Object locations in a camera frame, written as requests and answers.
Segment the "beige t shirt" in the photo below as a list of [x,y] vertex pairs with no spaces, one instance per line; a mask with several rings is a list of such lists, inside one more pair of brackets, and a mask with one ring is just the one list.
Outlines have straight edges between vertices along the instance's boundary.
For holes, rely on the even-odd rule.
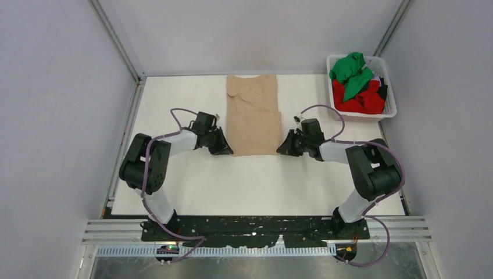
[[282,137],[277,76],[229,75],[226,100],[226,139],[233,155],[276,155]]

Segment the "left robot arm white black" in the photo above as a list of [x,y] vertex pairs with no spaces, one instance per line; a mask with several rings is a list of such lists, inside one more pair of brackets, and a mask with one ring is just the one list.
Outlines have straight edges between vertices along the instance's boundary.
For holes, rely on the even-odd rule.
[[232,155],[218,119],[218,115],[198,112],[188,126],[179,126],[175,132],[155,137],[136,134],[122,161],[119,178],[139,194],[150,221],[157,224],[157,235],[165,241],[188,239],[178,234],[178,215],[162,190],[169,160],[200,148],[213,156]]

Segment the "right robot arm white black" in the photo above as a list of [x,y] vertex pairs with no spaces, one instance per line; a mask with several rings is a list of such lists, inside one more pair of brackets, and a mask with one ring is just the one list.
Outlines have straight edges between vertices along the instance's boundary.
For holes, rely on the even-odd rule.
[[317,161],[349,167],[354,190],[334,209],[330,228],[338,238],[353,237],[361,228],[367,209],[398,190],[403,181],[402,169],[382,139],[347,144],[326,139],[317,119],[297,122],[298,128],[289,130],[276,152],[294,157],[307,153]]

